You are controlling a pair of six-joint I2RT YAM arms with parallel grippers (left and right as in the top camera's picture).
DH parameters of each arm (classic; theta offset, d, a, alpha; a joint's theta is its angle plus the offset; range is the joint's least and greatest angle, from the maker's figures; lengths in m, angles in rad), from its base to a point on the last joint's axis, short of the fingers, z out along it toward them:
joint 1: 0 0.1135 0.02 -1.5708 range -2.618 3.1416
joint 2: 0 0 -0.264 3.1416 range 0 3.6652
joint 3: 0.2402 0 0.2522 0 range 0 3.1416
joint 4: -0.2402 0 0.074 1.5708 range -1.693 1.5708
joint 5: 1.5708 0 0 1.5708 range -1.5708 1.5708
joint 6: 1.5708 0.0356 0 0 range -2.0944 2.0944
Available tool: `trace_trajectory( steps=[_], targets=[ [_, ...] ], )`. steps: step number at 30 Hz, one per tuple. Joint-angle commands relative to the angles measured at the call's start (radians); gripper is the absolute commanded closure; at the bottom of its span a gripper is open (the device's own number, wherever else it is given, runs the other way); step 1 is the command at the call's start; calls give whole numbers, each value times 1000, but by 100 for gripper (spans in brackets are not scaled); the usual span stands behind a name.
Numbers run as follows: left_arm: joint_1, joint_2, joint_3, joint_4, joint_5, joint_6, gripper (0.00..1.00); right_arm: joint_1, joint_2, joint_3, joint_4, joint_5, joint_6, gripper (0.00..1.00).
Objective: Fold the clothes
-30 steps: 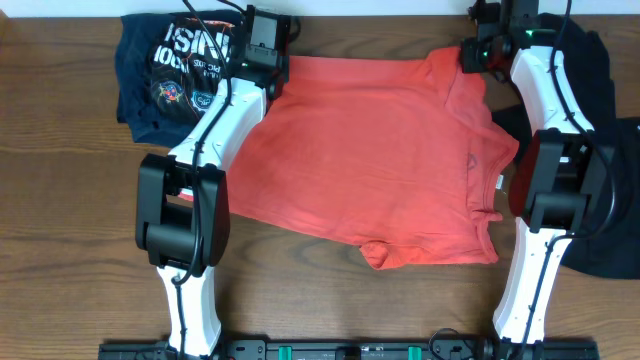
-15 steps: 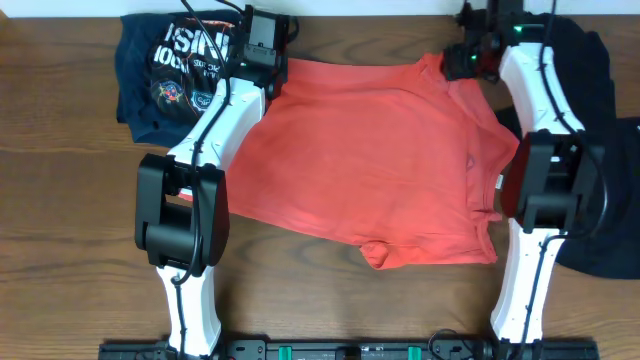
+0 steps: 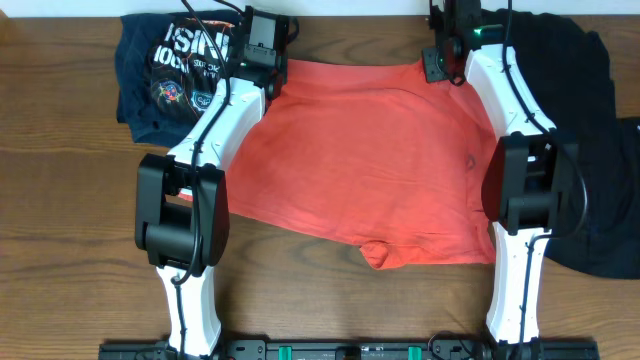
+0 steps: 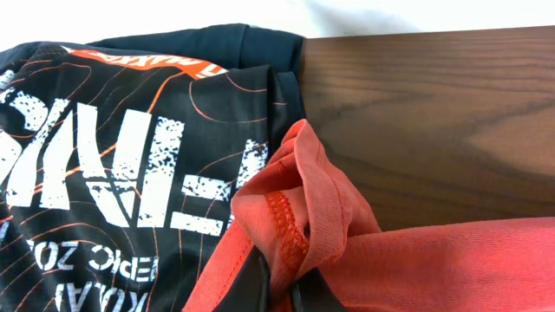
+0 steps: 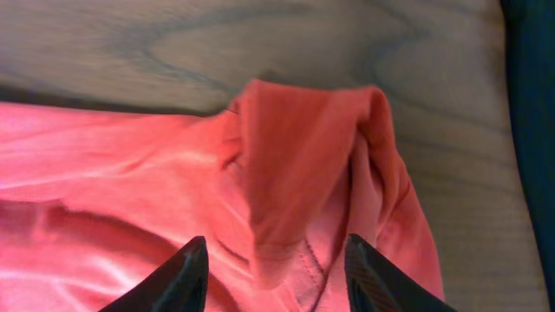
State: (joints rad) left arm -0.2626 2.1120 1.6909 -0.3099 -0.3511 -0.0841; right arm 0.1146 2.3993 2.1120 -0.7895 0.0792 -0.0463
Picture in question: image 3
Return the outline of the red-orange t-shirt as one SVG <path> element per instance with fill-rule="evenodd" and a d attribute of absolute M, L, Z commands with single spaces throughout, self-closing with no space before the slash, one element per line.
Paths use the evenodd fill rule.
<path fill-rule="evenodd" d="M 370 266 L 488 264 L 481 186 L 496 138 L 469 85 L 420 64 L 294 60 L 241 143 L 209 137 L 231 212 L 356 246 Z"/>

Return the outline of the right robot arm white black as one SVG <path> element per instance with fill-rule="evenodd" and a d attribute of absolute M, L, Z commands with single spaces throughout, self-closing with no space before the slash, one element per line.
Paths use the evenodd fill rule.
<path fill-rule="evenodd" d="M 429 26 L 436 44 L 423 52 L 428 82 L 470 85 L 497 140 L 481 188 L 496 237 L 486 326 L 497 346 L 525 349 L 539 339 L 544 253 L 581 180 L 577 145 L 536 103 L 503 26 L 456 20 L 430 20 Z"/>

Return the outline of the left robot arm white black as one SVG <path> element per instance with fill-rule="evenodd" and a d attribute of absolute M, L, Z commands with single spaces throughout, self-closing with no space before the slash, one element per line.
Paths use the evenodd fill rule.
<path fill-rule="evenodd" d="M 287 81 L 288 60 L 242 60 L 218 82 L 193 129 L 137 171 L 135 244 L 166 291 L 171 331 L 153 345 L 157 359 L 210 359 L 222 325 L 215 267 L 230 232 L 226 172 L 248 132 Z"/>

